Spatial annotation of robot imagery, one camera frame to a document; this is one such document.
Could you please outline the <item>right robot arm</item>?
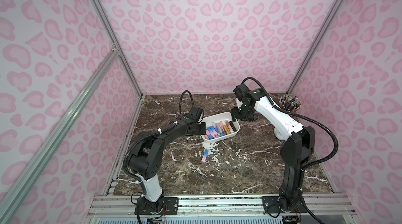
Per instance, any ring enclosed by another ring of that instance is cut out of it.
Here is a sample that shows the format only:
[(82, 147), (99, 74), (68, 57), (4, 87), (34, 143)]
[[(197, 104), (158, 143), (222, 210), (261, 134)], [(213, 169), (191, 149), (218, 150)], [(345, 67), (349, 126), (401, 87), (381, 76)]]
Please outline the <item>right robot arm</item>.
[[(248, 77), (233, 90), (237, 106), (231, 110), (232, 119), (240, 121), (254, 121), (255, 113), (264, 116), (273, 126), (277, 139), (284, 142), (280, 149), (280, 156), (284, 162), (284, 177), (275, 207), (279, 212), (292, 212), (301, 204), (312, 218), (318, 223), (319, 219), (308, 207), (303, 197), (303, 180), (306, 170), (314, 165), (332, 159), (339, 150), (339, 141), (336, 135), (324, 124), (307, 116), (282, 109), (273, 100), (263, 85), (254, 77), (259, 88), (251, 90), (246, 85)], [(311, 126), (304, 126), (296, 119), (308, 121), (324, 130), (332, 139), (333, 150), (324, 158), (311, 161), (314, 153), (316, 131)]]

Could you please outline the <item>bundle of pencils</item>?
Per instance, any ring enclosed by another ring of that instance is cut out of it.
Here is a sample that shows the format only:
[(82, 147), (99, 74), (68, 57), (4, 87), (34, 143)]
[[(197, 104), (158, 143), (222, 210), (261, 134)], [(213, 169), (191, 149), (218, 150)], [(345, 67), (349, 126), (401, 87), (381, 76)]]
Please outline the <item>bundle of pencils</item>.
[(297, 96), (291, 96), (290, 94), (285, 94), (279, 98), (280, 108), (291, 108), (294, 113), (297, 112), (301, 107), (301, 102)]

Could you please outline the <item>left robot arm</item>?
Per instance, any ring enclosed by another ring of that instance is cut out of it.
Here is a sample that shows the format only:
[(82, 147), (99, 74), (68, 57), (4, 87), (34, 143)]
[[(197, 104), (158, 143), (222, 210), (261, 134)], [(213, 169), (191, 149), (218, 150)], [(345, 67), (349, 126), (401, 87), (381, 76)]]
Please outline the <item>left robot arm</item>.
[(160, 214), (166, 210), (158, 178), (165, 147), (184, 136), (205, 135), (207, 127), (202, 121), (203, 116), (204, 110), (195, 106), (191, 92), (185, 90), (180, 96), (176, 119), (154, 132), (143, 131), (135, 137), (134, 144), (124, 157), (122, 169), (142, 188), (141, 197), (134, 203), (137, 219), (141, 215)]

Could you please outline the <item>white plastic storage box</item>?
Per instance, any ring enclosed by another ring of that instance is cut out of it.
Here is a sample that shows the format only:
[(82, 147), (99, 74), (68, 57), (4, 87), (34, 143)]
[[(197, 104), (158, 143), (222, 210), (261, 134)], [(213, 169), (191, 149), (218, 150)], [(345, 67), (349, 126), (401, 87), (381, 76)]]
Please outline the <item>white plastic storage box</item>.
[(206, 134), (202, 135), (203, 141), (213, 143), (234, 137), (240, 130), (238, 121), (231, 117), (230, 112), (224, 112), (203, 118), (206, 124)]

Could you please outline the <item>black lipstick tube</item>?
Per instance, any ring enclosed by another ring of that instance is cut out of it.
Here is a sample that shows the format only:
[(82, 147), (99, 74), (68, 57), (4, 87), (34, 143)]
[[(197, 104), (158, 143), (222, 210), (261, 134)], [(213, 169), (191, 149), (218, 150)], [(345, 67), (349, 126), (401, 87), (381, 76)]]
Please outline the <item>black lipstick tube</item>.
[(234, 123), (233, 123), (232, 121), (230, 121), (229, 124), (230, 124), (232, 130), (233, 130), (234, 132), (236, 132), (237, 130), (236, 130), (236, 127), (235, 127)]

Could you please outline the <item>gold glitter lipstick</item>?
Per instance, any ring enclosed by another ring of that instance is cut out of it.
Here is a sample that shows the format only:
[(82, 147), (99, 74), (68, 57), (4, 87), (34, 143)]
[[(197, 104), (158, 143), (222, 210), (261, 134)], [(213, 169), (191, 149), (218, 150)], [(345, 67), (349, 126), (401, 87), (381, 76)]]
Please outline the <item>gold glitter lipstick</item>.
[(229, 128), (228, 128), (226, 125), (224, 125), (223, 128), (224, 128), (225, 133), (226, 133), (227, 135), (230, 135), (230, 134), (231, 134), (231, 131), (229, 130)]

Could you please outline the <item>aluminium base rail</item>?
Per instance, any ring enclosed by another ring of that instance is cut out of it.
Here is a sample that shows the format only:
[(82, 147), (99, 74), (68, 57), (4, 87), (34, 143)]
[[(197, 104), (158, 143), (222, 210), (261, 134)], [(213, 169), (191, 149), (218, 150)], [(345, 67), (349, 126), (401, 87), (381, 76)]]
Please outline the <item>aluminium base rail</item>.
[[(276, 195), (174, 196), (168, 214), (158, 224), (314, 224), (302, 207), (289, 213), (265, 211)], [(357, 213), (346, 194), (305, 194), (308, 208), (326, 224), (358, 224)], [(136, 224), (133, 196), (99, 196), (86, 217), (87, 224)]]

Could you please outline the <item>white round clock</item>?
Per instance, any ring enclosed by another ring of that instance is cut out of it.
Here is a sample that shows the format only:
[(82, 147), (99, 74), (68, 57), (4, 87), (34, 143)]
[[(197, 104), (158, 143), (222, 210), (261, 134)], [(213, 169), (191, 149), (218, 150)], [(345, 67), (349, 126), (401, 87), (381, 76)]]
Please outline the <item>white round clock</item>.
[(278, 140), (280, 140), (280, 141), (285, 140), (284, 137), (282, 136), (281, 132), (277, 128), (274, 128), (274, 134)]

